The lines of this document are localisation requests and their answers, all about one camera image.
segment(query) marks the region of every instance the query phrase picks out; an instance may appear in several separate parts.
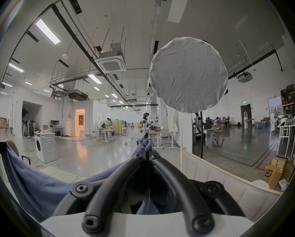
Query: window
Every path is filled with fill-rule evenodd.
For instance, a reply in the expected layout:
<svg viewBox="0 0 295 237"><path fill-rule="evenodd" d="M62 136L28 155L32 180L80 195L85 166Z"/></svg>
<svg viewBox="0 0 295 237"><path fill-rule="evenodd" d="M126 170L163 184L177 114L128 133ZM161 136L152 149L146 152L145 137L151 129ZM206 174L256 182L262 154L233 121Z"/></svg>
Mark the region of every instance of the window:
<svg viewBox="0 0 295 237"><path fill-rule="evenodd" d="M84 115L78 115L78 125L84 125Z"/></svg>

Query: shelf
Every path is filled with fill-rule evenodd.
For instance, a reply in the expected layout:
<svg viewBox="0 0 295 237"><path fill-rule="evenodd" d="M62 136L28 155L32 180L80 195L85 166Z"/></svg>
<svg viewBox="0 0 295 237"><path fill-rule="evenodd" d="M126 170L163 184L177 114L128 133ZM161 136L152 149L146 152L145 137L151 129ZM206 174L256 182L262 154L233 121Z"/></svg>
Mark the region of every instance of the shelf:
<svg viewBox="0 0 295 237"><path fill-rule="evenodd" d="M284 107L284 106L287 106L287 105L293 105L293 104L295 104L295 102L293 102L293 103L290 103L290 104L285 104L285 105L282 105L282 107Z"/></svg>
<svg viewBox="0 0 295 237"><path fill-rule="evenodd" d="M290 95L290 94L293 94L293 93L295 93L295 91L293 91L293 92L289 93L288 95Z"/></svg>

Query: black pipe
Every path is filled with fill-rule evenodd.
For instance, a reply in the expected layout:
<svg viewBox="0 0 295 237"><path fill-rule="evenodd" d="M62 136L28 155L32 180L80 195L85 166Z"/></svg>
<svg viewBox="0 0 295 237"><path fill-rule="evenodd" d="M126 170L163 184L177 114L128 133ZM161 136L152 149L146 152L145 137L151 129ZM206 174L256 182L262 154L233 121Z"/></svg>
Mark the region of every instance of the black pipe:
<svg viewBox="0 0 295 237"><path fill-rule="evenodd" d="M203 129L203 112L200 112L200 125L201 125L201 154L200 158L203 158L203 151L204 151L204 129Z"/></svg>
<svg viewBox="0 0 295 237"><path fill-rule="evenodd" d="M57 16L57 18L59 19L59 21L62 23L62 25L65 27L65 29L67 30L67 32L70 34L70 36L73 38L73 40L76 42L76 44L79 46L79 48L83 51L83 53L87 56L87 58L89 59L89 61L94 64L94 66L96 67L96 69L102 74L102 76L110 83L110 85L116 90L116 92L123 98L124 101L126 101L127 104L128 101L125 99L125 97L121 94L121 92L113 85L113 83L108 79L108 77L106 76L106 74L100 69L100 67L98 66L98 64L95 62L94 58L90 56L90 54L87 52L87 50L84 48L84 46L82 45L82 43L79 41L79 39L76 37L76 35L74 34L74 32L72 31L72 29L70 28L70 26L68 25L68 23L65 21L65 19L63 18L62 14L59 12L57 6L53 3L50 5L52 10L54 11L55 15Z"/></svg>

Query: white table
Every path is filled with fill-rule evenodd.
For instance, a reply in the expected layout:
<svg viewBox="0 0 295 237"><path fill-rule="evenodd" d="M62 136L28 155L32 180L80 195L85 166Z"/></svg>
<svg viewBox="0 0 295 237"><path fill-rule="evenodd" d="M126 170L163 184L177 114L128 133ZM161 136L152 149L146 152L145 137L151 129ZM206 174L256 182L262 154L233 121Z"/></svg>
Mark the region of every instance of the white table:
<svg viewBox="0 0 295 237"><path fill-rule="evenodd" d="M63 135L64 135L64 127L63 126L50 126L50 128L52 128L53 129L53 132L55 133L55 128L56 129L62 129L63 130Z"/></svg>
<svg viewBox="0 0 295 237"><path fill-rule="evenodd" d="M171 144L172 146L170 148L167 148L167 149L174 149L174 148L178 148L178 147L174 147L174 141L173 141L173 137L174 137L174 131L172 130L159 130L159 131L149 131L149 134L158 134L159 135L159 138L162 138L162 133L169 133L169 134L172 134L172 140L171 140ZM157 147L156 148L162 148L164 149L164 147L160 147L160 141L159 141L159 138L156 138L156 142L157 142Z"/></svg>
<svg viewBox="0 0 295 237"><path fill-rule="evenodd" d="M114 129L103 129L101 132L103 133L103 138L104 138L104 141L103 142L108 142L108 143L110 143L110 140L114 140L114 139L108 139L107 138L107 135L106 135L106 133L107 132L112 132L112 131L114 131Z"/></svg>
<svg viewBox="0 0 295 237"><path fill-rule="evenodd" d="M288 141L287 141L287 147L286 147L286 153L285 153L285 156L286 156L287 155L288 146L290 144L291 135L293 135L293 129L295 128L295 123L294 124L289 124L289 125L279 125L278 127L280 128L280 139L278 140L278 148L277 148L276 155L278 154L278 150L280 148L280 140L281 140L281 138L283 140L284 140L284 138L287 138ZM288 135L282 135L282 132L283 132L283 128L284 127L288 127ZM294 147L295 147L295 136L294 136L294 144L292 146L292 154L293 154L293 151L294 151Z"/></svg>
<svg viewBox="0 0 295 237"><path fill-rule="evenodd" d="M215 141L215 138L213 137L213 135L215 134L216 131L220 130L219 127L213 127L213 128L207 128L205 129L207 131L207 134L210 134L210 139L212 139L213 143L217 146L217 142Z"/></svg>

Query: wooden table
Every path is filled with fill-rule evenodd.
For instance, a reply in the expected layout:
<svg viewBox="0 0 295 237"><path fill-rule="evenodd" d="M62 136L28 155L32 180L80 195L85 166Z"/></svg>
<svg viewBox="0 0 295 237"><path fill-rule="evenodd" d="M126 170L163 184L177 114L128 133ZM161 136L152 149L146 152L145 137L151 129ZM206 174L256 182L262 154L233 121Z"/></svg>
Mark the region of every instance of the wooden table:
<svg viewBox="0 0 295 237"><path fill-rule="evenodd" d="M288 141L287 141L287 147L286 147L286 153L285 153L285 156L287 155L287 150L288 150L288 146L289 146L289 143L290 143L290 136L292 134L292 130L295 128L295 123L294 124L288 124L288 125L279 125L278 126L280 128L280 139L278 140L278 148L277 148L277 153L276 155L278 154L278 150L280 148L280 140L281 138L284 140L284 138L288 138ZM283 135L283 129L287 127L288 128L288 135ZM294 136L294 144L292 146L292 153L294 151L294 147L295 147L295 136Z"/></svg>
<svg viewBox="0 0 295 237"><path fill-rule="evenodd" d="M159 134L160 138L162 138L162 133L171 133L172 134L172 141L171 141L172 146L170 148L168 148L168 149L178 148L178 147L174 147L174 142L173 142L174 131L168 130L168 129L162 129L162 130L159 130L159 131L153 131L153 130L149 131L149 134ZM156 148L164 149L164 147L160 147L159 138L156 138L156 142L157 142L157 147Z"/></svg>
<svg viewBox="0 0 295 237"><path fill-rule="evenodd" d="M215 134L216 131L220 130L219 127L213 127L213 128L208 128L208 129L204 129L207 131L207 133L210 134L210 139L212 139L213 143L217 146L217 142L215 141L215 138L213 137L213 135Z"/></svg>
<svg viewBox="0 0 295 237"><path fill-rule="evenodd" d="M254 118L250 118L250 119L246 119L245 122L248 122L248 129L252 129L252 121L254 120L255 122L255 119Z"/></svg>

